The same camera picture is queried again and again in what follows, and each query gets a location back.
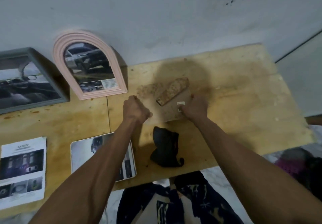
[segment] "forearm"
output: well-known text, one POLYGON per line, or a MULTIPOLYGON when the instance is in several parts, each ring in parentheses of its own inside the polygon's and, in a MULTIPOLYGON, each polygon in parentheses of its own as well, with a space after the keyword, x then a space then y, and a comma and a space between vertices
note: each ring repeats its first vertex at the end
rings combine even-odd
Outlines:
POLYGON ((30 223, 98 223, 136 121, 123 120, 113 137, 51 195, 30 223))
POLYGON ((208 118, 195 125, 253 222, 320 222, 321 202, 287 173, 237 143, 208 118))

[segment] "white floor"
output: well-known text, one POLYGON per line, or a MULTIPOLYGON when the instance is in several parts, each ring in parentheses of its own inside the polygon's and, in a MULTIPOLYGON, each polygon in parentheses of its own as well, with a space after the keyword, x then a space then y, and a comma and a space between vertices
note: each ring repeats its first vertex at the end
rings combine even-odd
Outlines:
MULTIPOLYGON (((318 143, 308 144, 302 146, 302 148, 311 152, 315 157, 322 157, 322 126, 310 126, 310 128, 315 132, 318 143)), ((264 158, 266 158, 270 162, 275 162, 281 154, 282 152, 275 152, 272 154, 264 155, 264 158)), ((211 186, 227 200, 227 202, 231 205, 231 207, 239 215, 243 222, 245 224, 251 224, 251 219, 248 217, 248 214, 246 213, 244 207, 237 198, 234 190, 232 189, 231 185, 229 184, 227 178, 223 174, 220 167, 212 167, 209 169, 202 170, 201 172, 203 173, 204 177, 209 181, 211 186)), ((164 179, 155 183, 161 184, 163 186, 169 186, 168 179, 164 179)), ((100 224, 116 223, 116 213, 122 193, 123 190, 118 190, 111 193, 107 203, 107 208, 102 216, 100 224)), ((14 217, 0 220, 0 223, 26 224, 30 221, 33 215, 34 212, 19 214, 14 217)))

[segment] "white wall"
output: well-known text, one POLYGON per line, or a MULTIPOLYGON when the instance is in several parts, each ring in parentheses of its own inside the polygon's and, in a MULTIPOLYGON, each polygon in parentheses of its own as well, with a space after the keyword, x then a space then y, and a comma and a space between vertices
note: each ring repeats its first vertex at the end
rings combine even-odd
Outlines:
POLYGON ((30 46, 52 59, 56 35, 81 28, 127 64, 255 42, 277 60, 322 29, 322 0, 231 1, 0 0, 0 51, 30 46))
POLYGON ((322 33, 277 63, 304 116, 322 114, 322 33))

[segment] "fist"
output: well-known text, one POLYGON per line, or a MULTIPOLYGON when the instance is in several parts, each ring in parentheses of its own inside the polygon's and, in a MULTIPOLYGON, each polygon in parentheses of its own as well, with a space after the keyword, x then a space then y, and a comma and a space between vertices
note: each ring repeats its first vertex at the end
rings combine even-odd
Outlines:
POLYGON ((152 113, 144 107, 142 102, 134 95, 129 96, 123 104, 123 119, 135 119, 138 124, 143 124, 152 113))
POLYGON ((180 105, 183 114, 192 122, 207 118, 208 102, 204 96, 192 95, 192 100, 187 105, 180 105))

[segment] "gray picture frame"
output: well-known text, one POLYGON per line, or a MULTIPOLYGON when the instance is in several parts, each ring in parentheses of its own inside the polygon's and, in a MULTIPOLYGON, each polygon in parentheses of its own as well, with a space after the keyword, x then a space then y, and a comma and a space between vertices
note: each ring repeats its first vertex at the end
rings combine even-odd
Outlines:
POLYGON ((39 52, 37 52, 35 49, 33 49, 31 47, 27 47, 27 48, 2 51, 2 52, 0 52, 0 64, 1 64, 1 60, 3 60, 3 59, 9 60, 9 59, 14 59, 14 58, 19 58, 19 57, 25 58, 26 56, 28 57, 30 62, 28 62, 22 68, 22 74, 24 72, 23 70, 25 69, 25 67, 28 64, 30 64, 31 62, 34 63, 34 65, 38 68, 38 70, 41 72, 41 74, 45 77, 45 79, 53 87, 55 92, 57 92, 57 94, 59 95, 60 98, 55 98, 55 99, 50 99, 50 100, 40 101, 40 102, 35 102, 35 103, 30 103, 30 104, 15 105, 15 106, 8 107, 8 108, 2 108, 2 109, 0 109, 0 114, 18 111, 18 110, 31 109, 31 108, 36 108, 36 107, 41 107, 41 106, 46 106, 46 105, 51 105, 51 104, 64 103, 64 102, 68 102, 70 100, 68 89, 67 88, 63 89, 63 87, 65 87, 64 85, 66 82, 63 80, 62 80, 63 84, 60 84, 57 82, 58 78, 61 76, 61 74, 59 73, 56 66, 50 60, 48 60, 46 57, 44 57, 39 52))

